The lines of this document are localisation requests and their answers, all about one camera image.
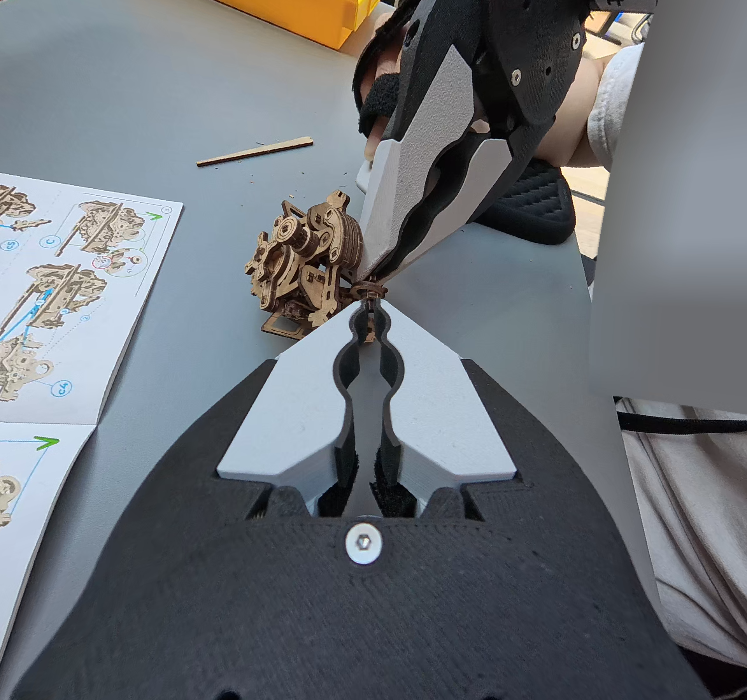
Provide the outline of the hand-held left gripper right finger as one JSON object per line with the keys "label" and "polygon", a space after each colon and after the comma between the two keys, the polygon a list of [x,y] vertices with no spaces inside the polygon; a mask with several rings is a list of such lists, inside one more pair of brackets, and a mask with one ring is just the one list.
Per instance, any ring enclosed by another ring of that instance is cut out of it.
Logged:
{"label": "hand-held left gripper right finger", "polygon": [[412,518],[438,489],[513,479],[514,462],[460,357],[384,300],[373,320],[390,387],[370,485],[381,513]]}

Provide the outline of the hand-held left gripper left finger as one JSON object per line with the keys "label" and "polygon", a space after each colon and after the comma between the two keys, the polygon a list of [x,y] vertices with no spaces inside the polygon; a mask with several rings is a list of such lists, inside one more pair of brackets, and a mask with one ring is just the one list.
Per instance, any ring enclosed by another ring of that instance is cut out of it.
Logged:
{"label": "hand-held left gripper left finger", "polygon": [[297,489],[311,514],[341,516],[358,470],[352,400],[363,303],[353,303],[276,359],[217,472]]}

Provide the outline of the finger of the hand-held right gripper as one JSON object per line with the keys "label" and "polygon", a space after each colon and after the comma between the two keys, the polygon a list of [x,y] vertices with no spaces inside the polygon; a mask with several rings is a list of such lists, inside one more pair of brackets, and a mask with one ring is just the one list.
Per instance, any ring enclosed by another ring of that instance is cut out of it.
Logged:
{"label": "finger of the hand-held right gripper", "polygon": [[385,282],[464,226],[512,161],[501,139],[466,137],[445,152],[437,168],[438,181],[406,218],[397,246],[377,266],[377,279]]}
{"label": "finger of the hand-held right gripper", "polygon": [[407,215],[424,197],[432,165],[472,118],[472,70],[451,46],[403,139],[382,140],[377,147],[361,212],[358,280],[368,279],[395,249]]}

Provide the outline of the small wooden wheel part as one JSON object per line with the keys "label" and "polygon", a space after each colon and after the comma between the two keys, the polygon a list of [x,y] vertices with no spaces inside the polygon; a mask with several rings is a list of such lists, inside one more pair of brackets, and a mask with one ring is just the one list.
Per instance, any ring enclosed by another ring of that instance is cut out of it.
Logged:
{"label": "small wooden wheel part", "polygon": [[375,307],[374,302],[385,298],[387,293],[388,288],[382,284],[371,281],[360,281],[350,287],[349,297],[351,302],[362,301],[365,303],[366,310],[372,312]]}

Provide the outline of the wooden mechanical puzzle model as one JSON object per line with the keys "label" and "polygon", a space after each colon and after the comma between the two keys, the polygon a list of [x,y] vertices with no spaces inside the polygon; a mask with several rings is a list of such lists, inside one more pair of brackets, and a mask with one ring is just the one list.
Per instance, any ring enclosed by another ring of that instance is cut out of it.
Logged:
{"label": "wooden mechanical puzzle model", "polygon": [[265,333],[300,340],[344,308],[363,253],[359,223],[347,213],[350,197],[333,191],[306,212],[289,201],[262,232],[245,271],[260,308],[270,313]]}

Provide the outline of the person's right forearm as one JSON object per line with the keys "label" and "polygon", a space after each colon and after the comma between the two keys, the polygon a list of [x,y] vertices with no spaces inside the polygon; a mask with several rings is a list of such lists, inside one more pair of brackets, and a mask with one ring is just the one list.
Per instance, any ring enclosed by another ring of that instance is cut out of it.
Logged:
{"label": "person's right forearm", "polygon": [[594,36],[592,42],[591,47],[584,48],[584,56],[556,113],[553,126],[534,153],[535,158],[555,167],[601,165],[590,147],[586,123],[593,109],[603,70],[619,48],[603,47],[601,39]]}

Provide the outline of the grey desk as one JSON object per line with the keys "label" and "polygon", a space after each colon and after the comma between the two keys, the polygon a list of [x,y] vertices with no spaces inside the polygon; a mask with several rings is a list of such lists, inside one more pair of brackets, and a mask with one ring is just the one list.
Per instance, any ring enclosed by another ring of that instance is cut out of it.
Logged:
{"label": "grey desk", "polygon": [[[126,359],[61,493],[2,661],[2,698],[58,630],[136,489],[172,443],[288,340],[244,266],[294,195],[356,188],[359,31],[326,49],[210,0],[2,2],[2,172],[177,201],[182,217]],[[310,136],[312,146],[196,162]],[[474,360],[565,446],[610,510],[652,604],[649,551],[612,399],[589,390],[589,294],[575,238],[470,225],[389,298]]]}

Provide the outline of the person's right hand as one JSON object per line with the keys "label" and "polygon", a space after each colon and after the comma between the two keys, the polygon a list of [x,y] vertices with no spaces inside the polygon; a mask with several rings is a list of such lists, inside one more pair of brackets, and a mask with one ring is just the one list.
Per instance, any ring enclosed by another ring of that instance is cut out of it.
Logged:
{"label": "person's right hand", "polygon": [[364,151],[364,158],[369,163],[372,163],[374,160],[377,147],[382,140],[382,135],[386,130],[387,124],[387,116],[378,116],[370,129]]}

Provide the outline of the thin wooden stick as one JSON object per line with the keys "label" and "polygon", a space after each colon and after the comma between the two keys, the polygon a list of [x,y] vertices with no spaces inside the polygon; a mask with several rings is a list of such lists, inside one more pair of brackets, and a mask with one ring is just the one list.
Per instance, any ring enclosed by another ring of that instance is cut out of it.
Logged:
{"label": "thin wooden stick", "polygon": [[273,144],[264,144],[252,147],[247,150],[239,151],[236,153],[223,154],[213,158],[197,161],[197,167],[207,167],[211,165],[218,165],[221,163],[229,163],[234,161],[243,161],[248,158],[259,157],[267,154],[282,153],[294,149],[301,149],[307,146],[312,146],[314,139],[310,136],[298,137],[291,140],[284,140],[275,142]]}

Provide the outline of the assembly instruction booklet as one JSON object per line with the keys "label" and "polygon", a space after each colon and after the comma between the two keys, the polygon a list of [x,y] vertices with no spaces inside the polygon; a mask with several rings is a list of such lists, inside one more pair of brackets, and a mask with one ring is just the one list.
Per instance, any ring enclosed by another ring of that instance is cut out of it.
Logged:
{"label": "assembly instruction booklet", "polygon": [[1,652],[182,213],[1,176]]}

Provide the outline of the person's white shirt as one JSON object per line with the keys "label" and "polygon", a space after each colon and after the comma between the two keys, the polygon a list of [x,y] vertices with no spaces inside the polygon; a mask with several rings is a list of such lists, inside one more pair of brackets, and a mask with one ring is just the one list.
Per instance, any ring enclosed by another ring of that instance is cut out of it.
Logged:
{"label": "person's white shirt", "polygon": [[[687,139],[666,103],[654,139],[694,152],[667,181],[619,165],[601,233],[593,299],[594,386],[634,420],[745,420],[745,212],[716,192],[715,222],[696,197],[715,150]],[[664,623],[678,645],[745,667],[746,440],[742,433],[623,431]]]}

